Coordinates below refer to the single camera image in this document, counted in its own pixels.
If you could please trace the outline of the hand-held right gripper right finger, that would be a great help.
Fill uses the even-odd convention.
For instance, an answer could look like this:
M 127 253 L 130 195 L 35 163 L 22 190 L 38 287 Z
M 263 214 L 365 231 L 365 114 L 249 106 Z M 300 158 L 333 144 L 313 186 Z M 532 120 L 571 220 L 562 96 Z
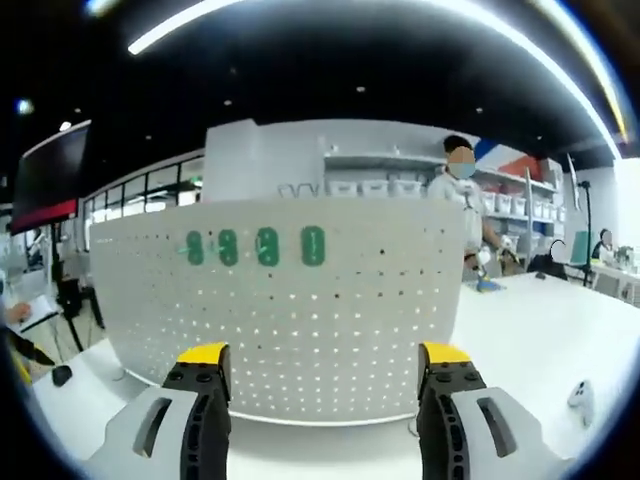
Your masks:
M 561 479 L 572 461 L 543 441 L 540 422 L 470 357 L 445 344 L 418 347 L 416 431 L 424 479 Z

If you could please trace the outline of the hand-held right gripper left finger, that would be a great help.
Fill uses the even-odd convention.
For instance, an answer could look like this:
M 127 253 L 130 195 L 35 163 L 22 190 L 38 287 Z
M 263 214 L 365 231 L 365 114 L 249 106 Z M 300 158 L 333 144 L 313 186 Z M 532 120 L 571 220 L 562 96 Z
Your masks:
M 86 462 L 95 479 L 225 479 L 231 419 L 230 348 L 216 342 L 178 356 L 106 425 Z

